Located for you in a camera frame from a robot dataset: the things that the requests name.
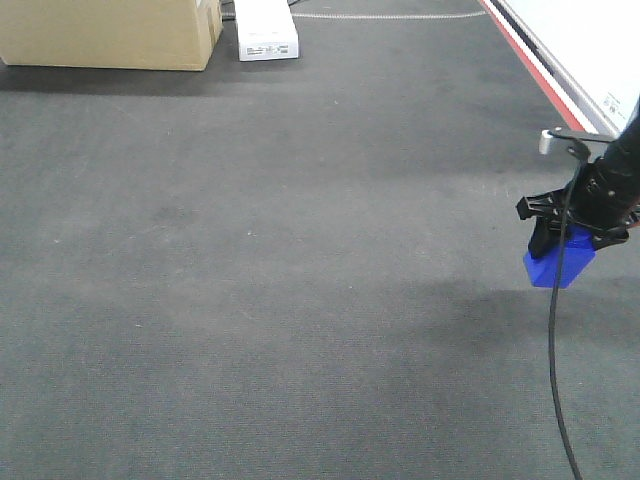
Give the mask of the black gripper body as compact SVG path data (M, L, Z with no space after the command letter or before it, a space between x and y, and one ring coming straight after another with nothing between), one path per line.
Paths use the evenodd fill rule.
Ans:
M595 248L623 244L639 223L639 170L600 158L579 168L564 188L525 196L516 205L522 220L546 217L588 230Z

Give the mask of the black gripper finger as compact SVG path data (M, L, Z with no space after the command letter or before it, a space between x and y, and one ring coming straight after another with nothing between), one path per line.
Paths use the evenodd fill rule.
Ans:
M537 217L528 243L528 252L533 259L545 257L559 244L559 222L546 217Z

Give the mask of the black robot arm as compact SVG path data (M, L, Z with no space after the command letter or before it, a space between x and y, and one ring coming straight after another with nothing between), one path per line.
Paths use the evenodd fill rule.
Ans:
M540 151L547 154L554 146L564 147L579 165L564 188L517 203L522 220L536 219L528 244L532 258L568 239L570 225L586 229L596 250L625 243L639 225L639 119L617 139L560 127L543 131Z

